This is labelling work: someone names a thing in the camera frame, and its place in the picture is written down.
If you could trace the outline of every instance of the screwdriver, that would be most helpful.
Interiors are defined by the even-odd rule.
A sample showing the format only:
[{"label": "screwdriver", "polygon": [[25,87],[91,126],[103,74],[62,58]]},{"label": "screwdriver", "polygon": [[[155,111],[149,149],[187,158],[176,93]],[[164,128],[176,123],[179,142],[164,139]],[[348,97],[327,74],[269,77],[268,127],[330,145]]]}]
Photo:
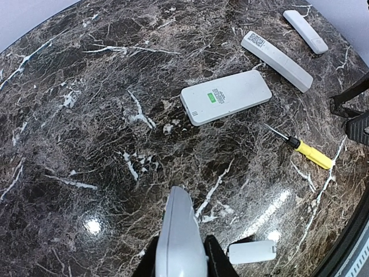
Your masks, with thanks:
[{"label": "screwdriver", "polygon": [[289,136],[278,132],[277,130],[270,127],[268,124],[264,124],[266,127],[268,127],[270,130],[272,130],[275,134],[279,135],[285,143],[292,146],[295,151],[300,152],[301,154],[305,155],[309,160],[313,161],[317,165],[323,167],[324,169],[330,169],[333,165],[333,162],[331,159],[329,159],[326,155],[319,152],[313,147],[310,147],[309,145],[305,144],[302,140],[298,140],[295,137]]}]

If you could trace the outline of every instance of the green label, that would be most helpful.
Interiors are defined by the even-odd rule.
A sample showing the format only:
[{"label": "green label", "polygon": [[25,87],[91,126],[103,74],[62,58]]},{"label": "green label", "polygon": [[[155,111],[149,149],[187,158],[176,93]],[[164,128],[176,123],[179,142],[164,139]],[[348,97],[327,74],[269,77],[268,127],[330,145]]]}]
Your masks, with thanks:
[{"label": "green label", "polygon": [[215,97],[214,97],[214,95],[212,93],[208,93],[208,96],[209,96],[209,99],[210,99],[210,101],[212,103],[215,103],[216,102]]}]

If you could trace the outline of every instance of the barcode sticker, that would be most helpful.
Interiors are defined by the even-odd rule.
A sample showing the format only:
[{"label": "barcode sticker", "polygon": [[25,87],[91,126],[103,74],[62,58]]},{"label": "barcode sticker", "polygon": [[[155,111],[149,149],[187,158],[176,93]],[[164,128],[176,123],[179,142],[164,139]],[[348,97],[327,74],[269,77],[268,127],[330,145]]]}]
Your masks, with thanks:
[{"label": "barcode sticker", "polygon": [[258,47],[262,47],[263,44],[265,43],[265,39],[258,36],[256,33],[252,33],[251,36],[249,36],[247,39],[252,43],[256,44],[256,46]]}]

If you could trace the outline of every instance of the white device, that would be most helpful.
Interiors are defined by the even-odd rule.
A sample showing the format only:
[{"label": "white device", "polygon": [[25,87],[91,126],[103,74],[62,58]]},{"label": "white device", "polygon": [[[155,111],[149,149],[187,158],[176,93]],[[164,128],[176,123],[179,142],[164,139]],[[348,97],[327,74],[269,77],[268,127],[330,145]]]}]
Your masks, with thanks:
[{"label": "white device", "polygon": [[306,92],[311,87],[312,76],[309,73],[255,32],[248,32],[241,45],[266,62],[301,92]]},{"label": "white device", "polygon": [[323,54],[328,51],[328,45],[297,10],[286,10],[283,16],[296,29],[314,53]]},{"label": "white device", "polygon": [[184,88],[180,99],[195,126],[267,102],[272,93],[257,70]]},{"label": "white device", "polygon": [[274,241],[255,241],[243,244],[231,244],[228,247],[228,258],[231,264],[258,263],[276,258]]},{"label": "white device", "polygon": [[207,277],[208,265],[190,195],[171,189],[156,248],[155,277]]}]

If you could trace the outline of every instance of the yellow screwdriver handle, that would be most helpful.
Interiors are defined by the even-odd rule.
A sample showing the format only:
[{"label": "yellow screwdriver handle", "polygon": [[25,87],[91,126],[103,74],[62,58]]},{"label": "yellow screwdriver handle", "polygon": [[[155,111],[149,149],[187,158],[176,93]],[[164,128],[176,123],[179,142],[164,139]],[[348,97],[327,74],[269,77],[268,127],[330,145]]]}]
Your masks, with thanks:
[{"label": "yellow screwdriver handle", "polygon": [[330,169],[333,165],[331,159],[329,159],[323,153],[320,153],[315,148],[305,144],[302,140],[300,140],[300,146],[295,150],[300,152],[301,154],[304,154],[309,160],[313,161],[324,169]]}]

